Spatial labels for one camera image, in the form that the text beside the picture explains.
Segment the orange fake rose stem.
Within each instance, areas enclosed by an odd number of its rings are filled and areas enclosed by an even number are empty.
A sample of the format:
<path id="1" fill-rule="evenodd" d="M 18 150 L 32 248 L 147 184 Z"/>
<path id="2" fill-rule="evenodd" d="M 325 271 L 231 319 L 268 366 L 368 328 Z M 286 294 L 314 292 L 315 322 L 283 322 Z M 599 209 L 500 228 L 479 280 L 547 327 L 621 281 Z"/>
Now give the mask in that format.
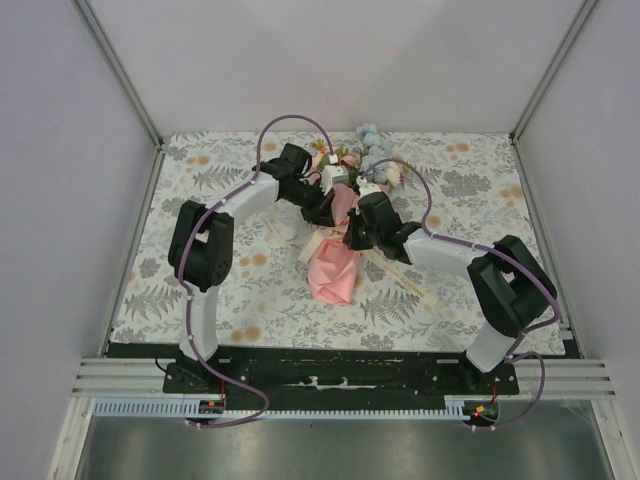
<path id="1" fill-rule="evenodd" d="M 318 169 L 320 166 L 326 166 L 332 163 L 332 155 L 334 151 L 324 139 L 316 139 L 312 143 L 312 148 L 315 150 L 315 154 L 312 158 L 312 168 Z"/>

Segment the pink fake rose stem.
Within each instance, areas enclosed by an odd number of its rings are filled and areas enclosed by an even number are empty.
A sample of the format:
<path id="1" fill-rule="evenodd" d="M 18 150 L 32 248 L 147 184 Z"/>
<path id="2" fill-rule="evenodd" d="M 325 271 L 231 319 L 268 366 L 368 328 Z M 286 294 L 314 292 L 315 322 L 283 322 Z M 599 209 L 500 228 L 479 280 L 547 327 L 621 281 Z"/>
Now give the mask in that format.
<path id="1" fill-rule="evenodd" d="M 361 158 L 359 155 L 349 153 L 340 156 L 339 164 L 347 170 L 349 181 L 351 183 L 353 183 L 355 179 L 360 175 Z"/>

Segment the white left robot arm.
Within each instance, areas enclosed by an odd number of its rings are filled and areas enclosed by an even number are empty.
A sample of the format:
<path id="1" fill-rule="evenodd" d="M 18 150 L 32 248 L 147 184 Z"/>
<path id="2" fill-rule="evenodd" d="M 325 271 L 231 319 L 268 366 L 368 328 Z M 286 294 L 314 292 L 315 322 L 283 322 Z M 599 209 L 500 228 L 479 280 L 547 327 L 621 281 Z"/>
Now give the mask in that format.
<path id="1" fill-rule="evenodd" d="M 185 379 L 198 392 L 210 392 L 220 381 L 220 368 L 208 359 L 219 346 L 219 286 L 232 267 L 235 229 L 279 200 L 299 207 L 314 225 L 334 225 L 334 187 L 348 181 L 348 172 L 335 154 L 320 172 L 311 171 L 310 163 L 309 153 L 287 143 L 279 157 L 257 163 L 248 179 L 222 199 L 210 205 L 187 201 L 180 208 L 168 261 L 186 290 L 180 349 L 194 360 Z"/>

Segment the pink wrapping paper sheet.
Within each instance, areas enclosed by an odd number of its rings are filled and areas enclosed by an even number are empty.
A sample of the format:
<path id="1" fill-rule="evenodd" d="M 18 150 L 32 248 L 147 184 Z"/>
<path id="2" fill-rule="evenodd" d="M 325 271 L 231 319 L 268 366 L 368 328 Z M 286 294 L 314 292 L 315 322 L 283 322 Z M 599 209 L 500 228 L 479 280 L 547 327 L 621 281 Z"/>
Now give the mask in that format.
<path id="1" fill-rule="evenodd" d="M 319 227 L 300 253 L 309 264 L 307 280 L 312 297 L 334 306 L 349 305 L 353 298 L 360 253 L 343 242 L 349 226 L 349 212 L 359 196 L 346 185 L 335 187 L 331 204 L 334 227 Z"/>

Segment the cream ribbon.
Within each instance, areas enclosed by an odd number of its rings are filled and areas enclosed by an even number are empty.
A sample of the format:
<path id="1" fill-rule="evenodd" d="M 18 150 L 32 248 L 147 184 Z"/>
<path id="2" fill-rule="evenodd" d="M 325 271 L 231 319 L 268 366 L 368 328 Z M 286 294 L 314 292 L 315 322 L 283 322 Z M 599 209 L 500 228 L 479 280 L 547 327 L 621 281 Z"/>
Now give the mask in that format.
<path id="1" fill-rule="evenodd" d="M 296 237 L 286 239 L 276 228 L 275 224 L 269 219 L 265 219 L 264 223 L 268 227 L 271 234 L 281 243 L 294 245 L 299 248 L 298 261 L 309 263 L 315 251 L 325 240 L 342 239 L 343 234 L 347 230 L 347 225 L 343 224 L 338 227 L 317 227 L 310 235 L 306 237 Z M 375 264 L 378 268 L 385 272 L 385 275 L 391 277 L 395 282 L 400 284 L 409 293 L 419 297 L 429 309 L 434 309 L 439 300 L 431 294 L 427 289 L 421 287 L 413 280 L 404 276 L 404 274 L 389 262 L 384 260 L 381 255 L 373 250 L 365 250 L 361 255 L 370 263 Z"/>

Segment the blue fake hydrangea stem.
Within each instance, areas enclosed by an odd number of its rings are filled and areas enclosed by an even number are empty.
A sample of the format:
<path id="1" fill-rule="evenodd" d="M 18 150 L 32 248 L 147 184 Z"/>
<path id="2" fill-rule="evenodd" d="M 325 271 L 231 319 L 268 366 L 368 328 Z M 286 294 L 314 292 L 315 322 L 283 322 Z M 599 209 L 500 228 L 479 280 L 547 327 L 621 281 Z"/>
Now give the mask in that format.
<path id="1" fill-rule="evenodd" d="M 389 141 L 374 124 L 363 124 L 357 127 L 355 134 L 360 141 L 360 173 L 368 181 L 387 184 L 389 182 L 386 173 L 388 164 L 378 165 L 378 162 L 391 157 L 392 148 Z"/>

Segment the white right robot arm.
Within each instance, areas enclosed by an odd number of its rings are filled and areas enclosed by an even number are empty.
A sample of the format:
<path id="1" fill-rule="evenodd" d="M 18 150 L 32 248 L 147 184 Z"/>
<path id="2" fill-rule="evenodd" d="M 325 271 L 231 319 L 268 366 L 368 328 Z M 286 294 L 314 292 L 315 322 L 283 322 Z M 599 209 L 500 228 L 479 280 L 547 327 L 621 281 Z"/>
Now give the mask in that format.
<path id="1" fill-rule="evenodd" d="M 483 392 L 494 368 L 514 353 L 532 323 L 547 309 L 560 314 L 557 290 L 528 247 L 506 235 L 491 246 L 437 234 L 419 222 L 404 222 L 383 192 L 364 195 L 348 212 L 343 242 L 355 251 L 380 250 L 389 260 L 432 268 L 472 286 L 485 324 L 458 368 L 467 392 Z"/>

